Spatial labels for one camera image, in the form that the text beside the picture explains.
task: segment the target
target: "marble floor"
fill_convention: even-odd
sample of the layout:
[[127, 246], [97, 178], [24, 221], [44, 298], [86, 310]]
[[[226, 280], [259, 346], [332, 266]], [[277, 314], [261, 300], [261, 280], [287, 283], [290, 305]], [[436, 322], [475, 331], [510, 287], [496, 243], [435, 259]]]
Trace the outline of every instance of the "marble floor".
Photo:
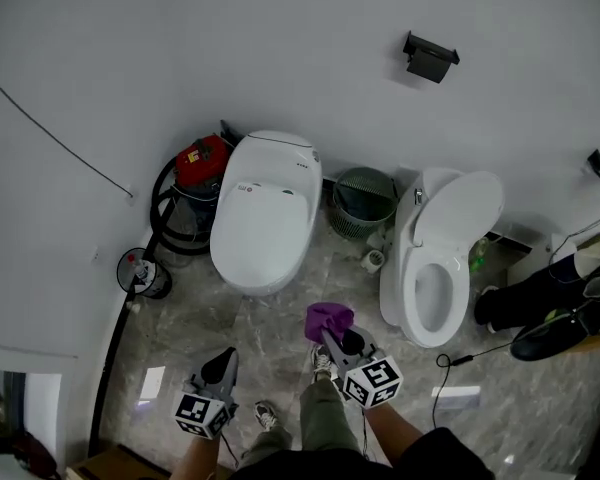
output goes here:
[[[451, 357], [506, 343], [509, 334], [490, 335], [472, 321], [472, 307], [488, 284], [502, 285], [502, 269], [519, 253], [499, 244], [488, 250], [485, 265], [472, 275], [471, 301], [454, 338], [436, 350], [419, 348], [387, 325], [379, 310], [379, 276], [360, 265], [366, 246], [350, 243], [319, 215], [311, 247], [295, 279], [282, 291], [262, 298], [243, 297], [227, 286], [211, 258], [157, 256], [174, 278], [171, 294], [161, 301], [139, 297], [113, 365], [105, 400], [102, 446], [121, 443], [172, 470], [191, 440], [170, 419], [174, 394], [190, 375], [190, 358], [200, 350], [232, 345], [240, 354], [234, 398], [236, 418], [225, 429], [236, 454], [260, 430], [253, 403], [271, 400], [299, 446], [298, 399], [311, 378], [304, 338], [306, 307], [317, 301], [340, 302], [355, 311], [356, 324], [368, 329], [398, 362], [405, 382], [396, 409], [422, 431], [432, 428], [431, 391], [444, 372], [435, 364], [441, 352]], [[156, 398], [140, 401], [148, 368], [164, 366]], [[586, 459], [600, 421], [600, 350], [565, 354], [537, 363], [522, 363], [498, 351], [451, 371], [448, 386], [481, 387], [475, 408], [436, 411], [439, 426], [449, 427], [474, 450], [498, 478], [523, 478], [531, 471], [575, 473]], [[362, 443], [362, 416], [348, 402], [350, 425]], [[386, 462], [369, 431], [371, 459]], [[224, 445], [220, 462], [233, 461]]]

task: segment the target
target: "trash can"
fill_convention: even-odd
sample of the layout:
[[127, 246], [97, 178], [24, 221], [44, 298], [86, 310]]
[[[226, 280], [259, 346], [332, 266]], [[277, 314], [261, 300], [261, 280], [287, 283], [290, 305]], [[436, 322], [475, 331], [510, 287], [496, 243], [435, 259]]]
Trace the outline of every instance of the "trash can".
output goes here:
[[344, 238], [366, 240], [398, 206], [393, 180], [369, 167], [344, 172], [333, 185], [329, 222]]
[[130, 249], [118, 262], [118, 284], [127, 293], [163, 299], [171, 291], [171, 274], [157, 261], [144, 259], [146, 250]]

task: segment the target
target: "box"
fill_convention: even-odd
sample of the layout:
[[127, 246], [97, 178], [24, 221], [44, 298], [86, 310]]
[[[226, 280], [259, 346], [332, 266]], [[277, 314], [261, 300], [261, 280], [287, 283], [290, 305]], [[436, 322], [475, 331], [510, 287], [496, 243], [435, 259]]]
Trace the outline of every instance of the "box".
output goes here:
[[348, 370], [344, 393], [365, 409], [395, 398], [402, 386], [402, 373], [391, 356]]
[[231, 419], [223, 401], [185, 391], [176, 393], [171, 414], [181, 430], [205, 439], [215, 438]]
[[168, 480], [170, 476], [121, 445], [67, 468], [68, 480]]

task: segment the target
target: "wall mount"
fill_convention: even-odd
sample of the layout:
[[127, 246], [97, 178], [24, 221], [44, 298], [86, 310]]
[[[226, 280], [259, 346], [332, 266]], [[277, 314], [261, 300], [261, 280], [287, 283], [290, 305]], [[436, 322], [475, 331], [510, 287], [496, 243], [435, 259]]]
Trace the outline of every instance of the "wall mount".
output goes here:
[[407, 71], [439, 84], [449, 71], [451, 63], [459, 64], [456, 50], [447, 50], [409, 32], [402, 49], [409, 56]]

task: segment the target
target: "cable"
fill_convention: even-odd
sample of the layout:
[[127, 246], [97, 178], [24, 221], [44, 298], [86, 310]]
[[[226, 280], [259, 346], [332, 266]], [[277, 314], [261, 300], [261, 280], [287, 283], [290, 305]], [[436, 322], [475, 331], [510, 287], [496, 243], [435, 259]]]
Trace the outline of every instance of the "cable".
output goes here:
[[[447, 358], [446, 365], [440, 364], [440, 359], [443, 357]], [[440, 368], [446, 368], [447, 373], [445, 374], [444, 380], [442, 381], [442, 386], [440, 386], [440, 389], [436, 393], [436, 399], [433, 401], [433, 409], [431, 410], [431, 419], [433, 420], [433, 428], [434, 429], [438, 428], [438, 426], [436, 425], [436, 406], [438, 405], [438, 398], [440, 398], [440, 393], [442, 393], [442, 388], [444, 388], [444, 385], [447, 383], [447, 379], [449, 378], [449, 372], [451, 372], [451, 358], [447, 354], [440, 354], [438, 357], [436, 357], [436, 364]]]
[[369, 460], [369, 455], [367, 455], [367, 418], [364, 415], [364, 409], [360, 409], [360, 412], [362, 413], [362, 456]]
[[102, 176], [105, 180], [107, 180], [109, 183], [111, 183], [112, 185], [114, 185], [115, 187], [119, 188], [120, 190], [122, 190], [125, 194], [127, 194], [129, 197], [133, 198], [133, 194], [131, 192], [129, 192], [126, 188], [124, 188], [122, 185], [119, 185], [118, 183], [116, 183], [115, 181], [113, 181], [111, 178], [109, 178], [109, 176], [107, 176], [106, 174], [100, 172], [98, 169], [96, 169], [93, 165], [91, 165], [89, 162], [87, 162], [86, 160], [84, 160], [83, 158], [81, 158], [80, 156], [78, 156], [77, 153], [74, 153], [71, 149], [69, 149], [67, 146], [65, 146], [60, 139], [58, 139], [55, 135], [53, 135], [49, 130], [47, 130], [44, 126], [42, 126], [38, 121], [36, 121], [33, 117], [31, 117], [31, 115], [29, 115], [27, 113], [27, 111], [25, 109], [23, 109], [20, 105], [18, 105], [18, 103], [11, 97], [9, 96], [9, 94], [7, 93], [7, 91], [5, 91], [2, 86], [0, 85], [0, 92], [2, 93], [2, 95], [7, 98], [9, 100], [9, 102], [16, 107], [29, 121], [31, 121], [33, 124], [35, 124], [38, 128], [40, 128], [44, 133], [46, 133], [51, 139], [53, 139], [60, 147], [62, 147], [65, 151], [67, 151], [67, 153], [69, 153], [70, 155], [74, 156], [75, 158], [77, 158], [80, 162], [82, 162], [84, 165], [86, 165], [89, 169], [91, 169], [93, 172], [95, 172], [96, 174], [99, 174], [100, 176]]
[[238, 461], [238, 459], [234, 455], [233, 450], [231, 449], [231, 446], [229, 446], [229, 441], [227, 441], [227, 438], [224, 437], [224, 434], [220, 434], [220, 436], [222, 437], [222, 440], [224, 441], [224, 444], [227, 447], [227, 450], [229, 450], [229, 453], [233, 457], [234, 466], [235, 466], [236, 471], [237, 471], [238, 470], [238, 466], [240, 465], [240, 462]]
[[192, 196], [191, 194], [188, 194], [187, 192], [183, 192], [182, 190], [180, 190], [176, 184], [174, 183], [173, 185], [171, 185], [171, 188], [173, 190], [175, 190], [178, 194], [180, 194], [181, 196], [187, 197], [189, 199], [195, 199], [196, 201], [202, 201], [203, 203], [210, 203], [211, 201], [217, 201], [218, 200], [218, 196], [216, 197], [212, 197], [211, 199], [203, 199], [201, 197], [196, 197], [196, 196]]
[[567, 241], [570, 238], [573, 238], [574, 236], [578, 236], [581, 235], [582, 233], [586, 233], [587, 231], [591, 231], [593, 228], [595, 228], [598, 224], [600, 224], [600, 219], [596, 220], [595, 222], [592, 222], [591, 224], [589, 224], [588, 226], [585, 226], [584, 228], [582, 228], [579, 231], [576, 231], [575, 233], [571, 233], [570, 235], [567, 235], [566, 238], [562, 241], [562, 243], [560, 244], [560, 246], [551, 253], [551, 256], [549, 256], [549, 262], [547, 265], [547, 272], [549, 272], [549, 275], [555, 280], [558, 281], [561, 284], [572, 284], [572, 283], [577, 283], [579, 281], [581, 281], [582, 279], [580, 279], [579, 277], [577, 279], [572, 279], [571, 281], [561, 281], [560, 279], [558, 279], [556, 276], [554, 276], [551, 273], [551, 262], [553, 261], [553, 258], [555, 257], [556, 254], [558, 254], [558, 251], [560, 249], [562, 249], [564, 247], [564, 244], [567, 243]]
[[[440, 393], [442, 393], [442, 389], [444, 388], [445, 384], [447, 383], [447, 379], [449, 378], [449, 373], [451, 372], [451, 367], [452, 366], [460, 366], [461, 364], [473, 361], [476, 357], [480, 357], [485, 354], [489, 354], [495, 350], [500, 350], [501, 348], [508, 347], [509, 345], [511, 345], [512, 343], [517, 341], [518, 339], [520, 339], [520, 338], [516, 337], [513, 340], [511, 340], [509, 343], [505, 343], [504, 345], [498, 345], [497, 347], [490, 348], [489, 350], [484, 350], [483, 352], [479, 352], [478, 354], [469, 354], [468, 356], [463, 356], [460, 359], [456, 359], [454, 361], [452, 361], [451, 358], [447, 354], [440, 354], [438, 357], [436, 357], [436, 365], [438, 365], [438, 368], [446, 368], [447, 373], [445, 374], [444, 380], [442, 381], [442, 386], [440, 386], [440, 389], [436, 393], [436, 398], [433, 401], [433, 409], [431, 410], [431, 419], [433, 421], [434, 429], [438, 428], [436, 425], [436, 407], [438, 405], [438, 398], [440, 398]], [[442, 359], [442, 358], [447, 359], [447, 364], [440, 364], [440, 359]]]

